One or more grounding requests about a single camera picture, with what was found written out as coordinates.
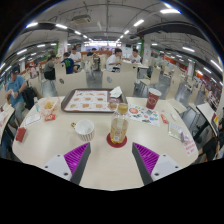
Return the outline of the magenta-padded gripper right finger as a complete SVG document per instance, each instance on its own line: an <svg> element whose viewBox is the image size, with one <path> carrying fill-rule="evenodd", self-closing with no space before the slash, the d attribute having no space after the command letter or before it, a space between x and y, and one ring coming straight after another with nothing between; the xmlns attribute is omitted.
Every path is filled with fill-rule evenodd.
<svg viewBox="0 0 224 224"><path fill-rule="evenodd" d="M182 169L169 155L159 155L137 143L132 144L132 153L144 185L148 185Z"/></svg>

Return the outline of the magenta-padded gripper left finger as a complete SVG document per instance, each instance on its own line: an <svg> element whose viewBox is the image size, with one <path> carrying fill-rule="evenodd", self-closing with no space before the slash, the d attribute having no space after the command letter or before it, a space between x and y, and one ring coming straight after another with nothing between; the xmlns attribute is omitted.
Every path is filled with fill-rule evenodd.
<svg viewBox="0 0 224 224"><path fill-rule="evenodd" d="M90 143L87 142L65 155L56 154L42 169L79 185L90 153Z"/></svg>

